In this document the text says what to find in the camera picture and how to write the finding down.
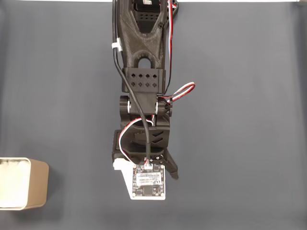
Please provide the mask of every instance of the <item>circuit board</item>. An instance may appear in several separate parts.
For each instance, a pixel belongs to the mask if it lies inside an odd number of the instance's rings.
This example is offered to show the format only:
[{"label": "circuit board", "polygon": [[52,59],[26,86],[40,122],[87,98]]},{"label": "circuit board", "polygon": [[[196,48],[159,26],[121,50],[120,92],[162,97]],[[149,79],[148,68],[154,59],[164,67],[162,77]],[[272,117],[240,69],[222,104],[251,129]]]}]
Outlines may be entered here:
[{"label": "circuit board", "polygon": [[165,167],[153,165],[152,169],[143,165],[133,167],[132,182],[133,197],[165,198]]}]

